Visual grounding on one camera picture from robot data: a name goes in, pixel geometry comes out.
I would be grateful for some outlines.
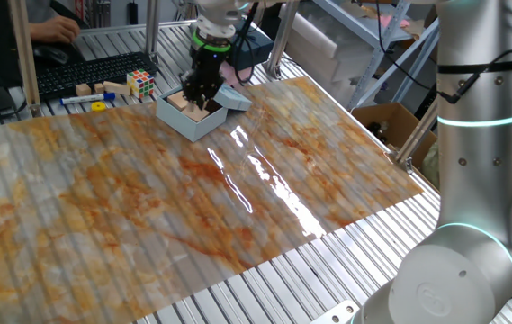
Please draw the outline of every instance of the yellow object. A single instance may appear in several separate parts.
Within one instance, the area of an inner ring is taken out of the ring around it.
[[[105,110],[105,103],[97,102],[92,103],[92,112],[103,112]]]

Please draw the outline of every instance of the computer mouse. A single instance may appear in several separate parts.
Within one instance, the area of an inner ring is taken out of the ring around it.
[[[50,46],[38,46],[33,50],[33,56],[36,59],[53,62],[64,65],[69,60],[69,56],[61,49],[55,49]]]

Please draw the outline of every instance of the rubik's cube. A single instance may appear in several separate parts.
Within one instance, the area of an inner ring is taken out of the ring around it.
[[[154,77],[144,70],[128,73],[128,86],[131,94],[139,99],[154,94]]]

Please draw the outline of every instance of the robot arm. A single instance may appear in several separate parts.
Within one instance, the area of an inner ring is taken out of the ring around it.
[[[404,258],[395,279],[353,324],[487,324],[512,298],[512,0],[436,4],[442,204],[436,230]]]
[[[199,17],[190,48],[193,64],[192,69],[181,76],[181,82],[185,99],[203,109],[224,82],[220,66],[232,51],[234,25],[241,21],[239,8],[247,3],[234,0],[196,0],[196,3]]]

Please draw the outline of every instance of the cardboard box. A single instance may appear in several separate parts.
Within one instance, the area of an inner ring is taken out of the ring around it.
[[[224,123],[229,109],[246,111],[251,105],[246,97],[230,86],[223,85],[214,98],[221,108],[201,121],[195,122],[167,101],[168,96],[180,91],[182,91],[182,87],[178,86],[161,95],[157,100],[156,116],[192,142],[199,140]]]
[[[386,144],[391,144],[396,148],[403,147],[409,135],[419,124],[419,120],[401,103],[387,103],[372,107],[355,108],[352,111],[352,115],[365,127],[372,122],[388,122],[390,127],[385,132],[385,137],[388,139]],[[429,131],[412,156],[414,167],[421,168],[429,148],[436,141],[437,136]]]

